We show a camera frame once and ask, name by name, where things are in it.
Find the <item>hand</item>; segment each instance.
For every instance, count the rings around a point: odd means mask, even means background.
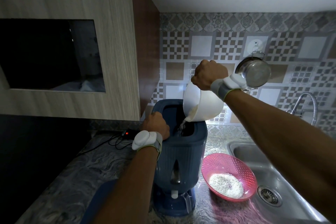
[[[162,114],[159,112],[153,112],[147,117],[142,124],[141,130],[147,130],[149,132],[159,132],[162,136],[162,140],[166,140],[169,137],[169,126],[163,119]]]
[[[224,79],[229,76],[228,69],[216,63],[216,61],[202,60],[195,69],[195,75],[191,82],[201,90],[210,90],[211,84],[217,79]]]

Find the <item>white wearable device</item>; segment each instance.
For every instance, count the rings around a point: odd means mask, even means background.
[[[231,90],[246,89],[246,79],[239,74],[231,74],[224,79],[217,79],[211,84],[211,91],[224,101]]]
[[[162,150],[162,136],[159,132],[148,132],[147,130],[140,131],[134,138],[132,143],[133,150],[140,150],[146,146],[153,146],[157,152]]]

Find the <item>chrome faucet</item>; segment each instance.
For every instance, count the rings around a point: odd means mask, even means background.
[[[294,105],[294,108],[293,109],[288,109],[286,112],[290,113],[290,114],[295,114],[296,112],[296,109],[299,107],[299,104],[302,100],[302,98],[305,96],[305,95],[308,95],[311,97],[311,100],[313,101],[313,120],[311,121],[311,125],[312,126],[315,126],[316,124],[316,120],[317,120],[317,101],[316,101],[316,98],[314,97],[313,94],[311,94],[310,92],[306,91],[306,92],[303,92],[298,100],[296,101],[295,105]]]

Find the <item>wood grain surface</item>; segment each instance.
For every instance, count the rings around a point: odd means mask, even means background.
[[[133,0],[140,116],[160,79],[160,12],[152,0]]]
[[[139,120],[132,0],[0,0],[0,18],[93,19],[106,87],[106,93],[15,90],[0,71],[0,113]]]

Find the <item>forearm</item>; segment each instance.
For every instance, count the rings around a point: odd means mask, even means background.
[[[158,152],[148,146],[140,149],[116,183],[94,224],[145,223]]]
[[[336,142],[300,118],[241,90],[229,92],[225,102],[292,186],[335,221]]]

